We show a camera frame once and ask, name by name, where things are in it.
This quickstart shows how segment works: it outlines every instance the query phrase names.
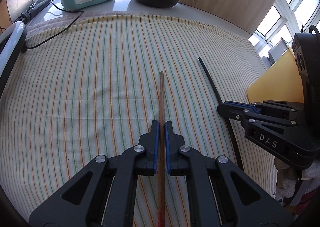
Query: wooden stick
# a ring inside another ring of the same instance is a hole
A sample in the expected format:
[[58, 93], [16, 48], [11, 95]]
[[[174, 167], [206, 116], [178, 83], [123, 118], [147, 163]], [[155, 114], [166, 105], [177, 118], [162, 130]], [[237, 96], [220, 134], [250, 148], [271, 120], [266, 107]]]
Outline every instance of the wooden stick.
[[160, 138], [158, 149], [158, 227], [164, 227], [164, 207], [165, 207], [165, 142], [164, 142], [164, 74], [160, 72], [159, 90], [159, 124]]

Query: cloth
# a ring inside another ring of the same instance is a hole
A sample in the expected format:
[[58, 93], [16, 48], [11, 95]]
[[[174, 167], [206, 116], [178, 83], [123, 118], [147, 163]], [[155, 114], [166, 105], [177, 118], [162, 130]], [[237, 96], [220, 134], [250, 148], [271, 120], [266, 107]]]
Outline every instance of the cloth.
[[[297, 172], [278, 158], [275, 158], [274, 164], [278, 170], [276, 200], [292, 197], [295, 192], [295, 185], [300, 180]], [[315, 160], [309, 168], [303, 170], [301, 179], [311, 179], [304, 194], [308, 194], [316, 190], [320, 186], [320, 161]]]
[[[65, 27], [38, 33], [33, 46]], [[20, 54], [0, 100], [0, 183], [19, 213], [31, 212], [98, 154], [135, 145], [158, 119], [164, 71], [165, 119], [203, 155], [235, 161], [201, 57], [223, 101], [247, 103], [266, 70], [245, 38], [208, 24], [152, 15], [76, 22]], [[274, 157], [231, 122], [245, 172], [275, 192]], [[157, 177], [139, 177], [134, 226], [157, 225]], [[165, 224], [190, 226], [184, 177], [166, 176]]]
[[311, 199], [313, 198], [313, 196], [316, 194], [317, 191], [318, 191], [318, 188], [302, 196], [300, 203], [295, 207], [295, 211], [297, 215], [301, 215], [303, 213], [303, 211], [307, 208]]

